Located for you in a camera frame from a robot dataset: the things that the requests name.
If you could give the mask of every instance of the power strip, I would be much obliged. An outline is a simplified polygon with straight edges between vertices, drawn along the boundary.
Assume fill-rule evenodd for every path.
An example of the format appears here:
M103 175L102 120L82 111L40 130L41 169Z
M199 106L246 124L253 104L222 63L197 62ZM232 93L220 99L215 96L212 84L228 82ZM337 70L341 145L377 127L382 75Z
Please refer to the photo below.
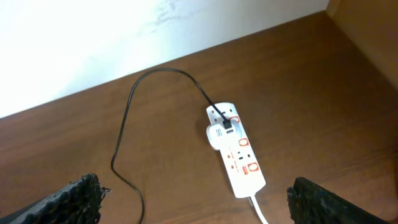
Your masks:
M225 129L222 117L213 106L206 109L210 125L206 133L214 150L220 151L229 181L236 198L249 197L259 218L267 223L254 195L265 185L260 166L244 131L242 121L232 103L215 105L231 121L231 128Z

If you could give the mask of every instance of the white backdrop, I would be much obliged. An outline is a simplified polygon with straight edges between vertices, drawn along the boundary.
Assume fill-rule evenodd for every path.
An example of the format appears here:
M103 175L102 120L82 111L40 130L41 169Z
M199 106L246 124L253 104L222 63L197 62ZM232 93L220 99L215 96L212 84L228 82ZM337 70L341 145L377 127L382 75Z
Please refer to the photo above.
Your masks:
M0 118L324 10L328 0L0 0Z

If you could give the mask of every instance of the wooden panel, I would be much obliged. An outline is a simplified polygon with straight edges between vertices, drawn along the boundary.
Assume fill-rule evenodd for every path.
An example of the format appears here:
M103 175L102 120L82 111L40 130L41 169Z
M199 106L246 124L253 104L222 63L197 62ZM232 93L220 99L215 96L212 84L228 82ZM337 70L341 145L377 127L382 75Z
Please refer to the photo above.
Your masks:
M398 1L330 0L329 15L398 88Z
M257 198L269 223L292 223L286 189L298 176L397 216L398 93L324 12L162 66L236 105L267 180ZM138 196L109 164L141 74L0 120L1 216L95 172L113 189L102 222L137 220ZM208 144L207 106L181 75L138 87L115 168L142 190L146 223L259 223Z

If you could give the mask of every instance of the white cable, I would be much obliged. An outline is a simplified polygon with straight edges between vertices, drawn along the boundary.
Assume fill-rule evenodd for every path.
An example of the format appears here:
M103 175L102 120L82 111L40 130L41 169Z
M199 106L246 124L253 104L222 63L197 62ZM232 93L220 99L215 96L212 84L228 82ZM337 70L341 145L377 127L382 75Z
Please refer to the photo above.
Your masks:
M256 196L255 195L250 196L250 200L251 200L251 203L252 203L254 209L256 210L257 215L259 216L262 224L268 224L266 218L263 216L263 214L261 212L259 204L257 203Z

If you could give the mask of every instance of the black cable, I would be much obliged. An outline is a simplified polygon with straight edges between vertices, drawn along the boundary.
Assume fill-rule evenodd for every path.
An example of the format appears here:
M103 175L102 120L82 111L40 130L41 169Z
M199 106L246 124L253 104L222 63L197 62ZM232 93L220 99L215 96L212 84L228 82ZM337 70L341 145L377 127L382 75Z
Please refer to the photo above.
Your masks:
M113 157L112 157L112 160L111 160L111 170L114 172L114 174L117 177L119 177L121 180L123 180L123 182L125 182L128 186L130 186L132 189L134 189L137 192L137 194L138 194L138 196L139 196L139 198L141 200L141 206L142 206L141 215L140 215L139 220L138 220L138 223L140 223L140 224L142 223L142 219L144 219L144 213L145 213L144 197L142 196L141 192L138 190L138 188L136 186L132 185L125 178L123 178L118 172L116 172L116 170L114 169L113 165L114 165L114 160L116 158L116 155L118 154L118 151L119 151L120 142L122 140L124 124L126 123L127 114L129 112L131 99L132 99L132 94L136 90L136 88L137 88L139 82L141 82L141 80L143 80L146 76L148 76L148 75L150 75L152 73L155 73L155 72L177 72L177 73L181 73L181 74L187 76L188 78L190 78L194 82L194 84L198 87L198 89L202 93L202 95L209 102L209 104L211 106L213 106L214 109L217 111L217 113L224 119L224 121L223 121L224 127L226 129L231 127L231 122L227 118L225 118L225 116L222 114L222 112L214 105L214 103L210 100L210 98L203 91L203 89L201 88L199 83L190 74L188 74L187 72L184 72L183 70L179 70L179 69L176 69L176 68L155 68L155 69L149 70L148 72L144 73L143 75L141 75L141 77L138 78L138 80L136 81L134 86L131 88L129 100L127 101L126 110L124 111L122 125L120 127L120 132L119 132L118 143L116 143L116 148L114 150Z

